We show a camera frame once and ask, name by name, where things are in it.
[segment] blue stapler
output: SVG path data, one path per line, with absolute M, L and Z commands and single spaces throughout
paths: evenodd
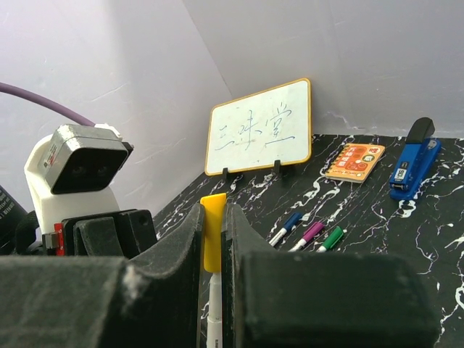
M 422 117 L 414 122 L 406 144 L 390 178 L 390 197 L 397 200 L 413 199 L 422 180 L 435 162 L 442 143 L 431 138 L 434 122 Z

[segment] camera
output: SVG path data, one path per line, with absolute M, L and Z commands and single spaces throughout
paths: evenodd
M 61 125 L 38 162 L 38 172 L 53 194 L 101 191 L 132 150 L 110 129 Z

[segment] purple marker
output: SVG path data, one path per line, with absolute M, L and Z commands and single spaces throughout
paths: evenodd
M 303 238 L 301 238 L 298 243 L 295 244 L 293 248 L 291 248 L 289 251 L 290 252 L 295 252 L 297 250 L 300 250 L 302 247 L 304 247 L 308 241 L 314 238 L 316 234 L 321 232 L 324 229 L 324 225 L 322 223 L 313 223 L 311 227 L 308 228 L 308 230 L 304 233 Z

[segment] whiteboard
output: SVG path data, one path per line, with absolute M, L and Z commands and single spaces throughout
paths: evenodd
M 311 156 L 311 85 L 302 78 L 211 111 L 204 171 L 219 175 L 290 165 Z

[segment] table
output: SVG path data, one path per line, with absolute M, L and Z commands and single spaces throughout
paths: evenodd
M 464 342 L 464 139 L 442 139 L 442 150 L 420 187 L 418 198 L 389 197 L 389 176 L 404 145 L 402 137 L 314 136 L 312 157 L 282 174 L 257 170 L 231 181 L 200 175 L 155 218 L 162 237 L 179 225 L 202 196 L 226 192 L 240 204 L 253 228 L 267 240 L 291 213 L 304 221 L 276 247 L 289 250 L 314 221 L 331 231 L 339 225 L 344 239 L 333 252 L 395 254 L 420 276 L 437 311 L 442 331 L 436 347 Z M 346 143 L 386 146 L 381 161 L 363 184 L 327 180 L 323 173 Z M 316 243 L 304 251 L 312 252 Z M 207 301 L 207 279 L 202 299 Z M 202 317 L 207 314 L 203 306 Z

